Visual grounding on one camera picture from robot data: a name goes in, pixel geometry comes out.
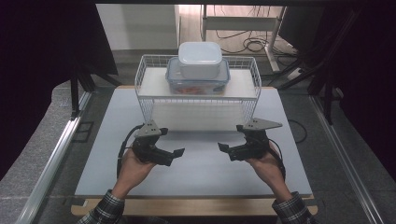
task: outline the stacked containers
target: stacked containers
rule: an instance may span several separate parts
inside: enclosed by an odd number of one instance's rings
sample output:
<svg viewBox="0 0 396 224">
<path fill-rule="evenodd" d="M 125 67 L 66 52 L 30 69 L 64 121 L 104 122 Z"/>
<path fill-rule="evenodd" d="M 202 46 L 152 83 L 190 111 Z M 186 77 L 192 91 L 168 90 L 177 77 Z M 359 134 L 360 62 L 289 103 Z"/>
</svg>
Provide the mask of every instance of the stacked containers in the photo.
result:
<svg viewBox="0 0 396 224">
<path fill-rule="evenodd" d="M 166 79 L 174 94 L 221 94 L 230 80 L 227 61 L 213 42 L 186 42 L 169 61 Z"/>
</svg>

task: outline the plaid shirt sleeve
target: plaid shirt sleeve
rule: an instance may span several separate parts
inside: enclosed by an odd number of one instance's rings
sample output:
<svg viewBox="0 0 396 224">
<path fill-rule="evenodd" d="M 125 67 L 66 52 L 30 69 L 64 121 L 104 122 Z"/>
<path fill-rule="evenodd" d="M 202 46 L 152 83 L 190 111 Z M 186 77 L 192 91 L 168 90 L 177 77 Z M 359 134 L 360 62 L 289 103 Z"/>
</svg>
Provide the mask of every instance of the plaid shirt sleeve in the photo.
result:
<svg viewBox="0 0 396 224">
<path fill-rule="evenodd" d="M 122 216 L 124 206 L 125 201 L 114 197 L 110 189 L 102 201 L 89 214 L 83 217 L 78 224 L 117 223 Z"/>
<path fill-rule="evenodd" d="M 311 215 L 298 192 L 292 193 L 292 198 L 283 203 L 274 201 L 273 208 L 284 224 L 319 224 Z"/>
</svg>

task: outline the wire rack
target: wire rack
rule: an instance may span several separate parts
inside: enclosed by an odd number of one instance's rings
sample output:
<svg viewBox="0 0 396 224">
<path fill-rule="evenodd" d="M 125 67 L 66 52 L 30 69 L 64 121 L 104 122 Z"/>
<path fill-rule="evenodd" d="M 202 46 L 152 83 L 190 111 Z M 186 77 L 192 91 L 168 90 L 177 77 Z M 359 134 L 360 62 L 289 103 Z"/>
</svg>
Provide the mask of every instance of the wire rack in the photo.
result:
<svg viewBox="0 0 396 224">
<path fill-rule="evenodd" d="M 232 85 L 237 87 L 227 91 L 230 93 L 183 95 L 170 93 L 165 80 L 166 67 L 173 57 L 176 55 L 143 55 L 140 61 L 134 83 L 146 122 L 154 119 L 170 131 L 234 131 L 235 125 L 245 124 L 252 118 L 262 89 L 254 58 L 223 57 L 228 61 L 231 74 L 226 89 Z M 241 76 L 246 81 L 243 83 L 248 84 L 248 95 L 239 95 L 244 88 L 239 82 L 231 84 Z"/>
</svg>

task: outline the white wall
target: white wall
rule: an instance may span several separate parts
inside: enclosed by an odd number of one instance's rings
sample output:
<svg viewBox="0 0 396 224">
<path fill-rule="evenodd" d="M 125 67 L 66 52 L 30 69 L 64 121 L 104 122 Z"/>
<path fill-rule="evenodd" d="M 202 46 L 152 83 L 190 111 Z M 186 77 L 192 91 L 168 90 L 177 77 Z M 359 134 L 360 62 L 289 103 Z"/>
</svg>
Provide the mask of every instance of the white wall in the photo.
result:
<svg viewBox="0 0 396 224">
<path fill-rule="evenodd" d="M 111 49 L 177 49 L 178 6 L 96 5 Z"/>
</svg>

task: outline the gray carpet floor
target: gray carpet floor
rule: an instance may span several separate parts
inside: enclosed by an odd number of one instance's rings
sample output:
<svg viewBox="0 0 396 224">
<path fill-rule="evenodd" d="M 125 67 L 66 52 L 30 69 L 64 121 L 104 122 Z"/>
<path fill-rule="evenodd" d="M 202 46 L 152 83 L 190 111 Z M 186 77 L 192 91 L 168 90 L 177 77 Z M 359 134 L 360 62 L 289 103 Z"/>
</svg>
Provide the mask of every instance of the gray carpet floor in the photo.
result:
<svg viewBox="0 0 396 224">
<path fill-rule="evenodd" d="M 155 50 L 152 52 L 147 50 L 115 51 L 114 56 L 120 73 L 115 78 L 125 85 L 133 85 L 134 74 L 143 52 L 159 53 Z M 175 50 L 161 51 L 161 53 L 177 54 Z M 257 62 L 261 74 L 271 72 L 265 57 L 258 57 Z M 49 192 L 35 216 L 34 223 L 75 223 L 78 220 L 78 217 L 71 214 L 70 204 L 75 198 L 76 186 L 114 91 L 111 84 L 96 76 L 92 77 L 97 89 L 92 93 L 78 132 L 67 149 Z M 264 76 L 263 85 L 266 85 L 274 77 Z M 286 76 L 280 77 L 273 82 L 273 85 L 276 86 L 286 80 Z M 309 81 L 309 79 L 305 80 L 286 91 L 281 91 L 280 96 L 288 119 L 303 124 L 307 131 L 305 140 L 297 144 L 297 147 L 318 205 L 317 218 L 321 223 L 370 223 L 306 93 Z M 17 220 L 70 118 L 69 97 L 68 83 L 54 89 L 52 104 L 46 116 L 37 127 L 21 156 L 0 182 L 0 223 L 14 223 Z M 370 191 L 384 218 L 384 223 L 396 223 L 394 214 L 396 211 L 396 184 L 394 180 L 349 123 L 336 101 L 332 104 L 332 121 L 333 127 L 345 146 L 347 154 L 352 159 L 362 182 Z M 296 141 L 304 138 L 304 131 L 300 125 L 292 121 L 290 127 Z M 180 218 L 176 219 L 175 223 L 181 223 L 183 220 L 185 223 L 191 223 Z M 217 223 L 232 222 L 218 219 Z M 238 219 L 238 223 L 265 222 L 259 217 L 241 217 L 240 220 Z"/>
</svg>

